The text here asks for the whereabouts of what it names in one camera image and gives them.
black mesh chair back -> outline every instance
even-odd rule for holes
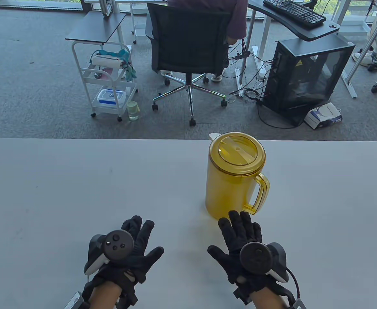
[[[147,3],[153,26],[152,68],[220,75],[227,66],[228,12],[191,11]]]

computer tower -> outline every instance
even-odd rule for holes
[[[353,49],[335,33],[312,42],[278,41],[262,104],[300,124],[309,110],[328,103]]]

hand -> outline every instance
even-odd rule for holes
[[[240,214],[230,211],[228,216],[231,223],[227,218],[218,220],[228,254],[216,246],[209,246],[207,251],[225,270],[228,281],[237,284],[240,290],[243,289],[243,294],[248,295],[263,289],[266,286],[267,276],[255,275],[244,269],[240,262],[240,250],[249,242],[262,242],[261,227],[256,222],[252,223],[250,215],[245,211]]]
[[[122,308],[126,309],[130,305],[137,302],[134,286],[139,282],[146,280],[146,274],[155,262],[164,253],[163,247],[156,247],[146,256],[144,253],[148,244],[151,231],[154,228],[154,222],[147,220],[141,227],[143,219],[135,215],[131,219],[126,220],[121,229],[131,234],[134,239],[134,248],[129,256],[119,262],[109,262],[101,266],[93,280],[88,282],[82,293],[85,300],[88,300],[94,287],[99,286],[103,282],[111,281],[122,289],[120,301]]]

gray carpet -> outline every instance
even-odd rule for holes
[[[71,43],[64,40],[82,16],[0,9],[0,138],[205,139],[210,132],[243,131],[262,140],[377,140],[377,94],[370,92],[377,73],[363,67],[352,80],[357,99],[349,96],[341,81],[337,84],[331,101],[342,109],[343,122],[330,128],[314,131],[306,124],[289,130],[270,128],[259,120],[255,104],[248,99],[237,98],[223,109],[217,97],[198,91],[193,93],[195,127],[188,125],[190,111],[184,91],[160,101],[159,112],[153,112],[152,98],[169,87],[150,68],[150,43],[145,37],[138,38],[132,53],[139,84],[134,100],[140,105],[141,118],[135,122],[125,118],[121,123],[115,115],[92,119]],[[125,40],[131,42],[130,16],[122,27]],[[262,22],[257,22],[252,44],[259,42],[261,30]],[[275,40],[292,37],[283,26],[272,23],[265,59],[273,55]],[[82,63],[94,49],[79,48]],[[246,76],[250,78],[255,72],[250,59]],[[226,75],[234,76],[233,66]],[[235,79],[210,82],[209,88],[228,94],[235,89]],[[281,124],[271,113],[262,116]]]

cardboard box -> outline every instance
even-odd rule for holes
[[[330,102],[309,111],[304,121],[315,130],[333,125],[342,119],[339,110]]]

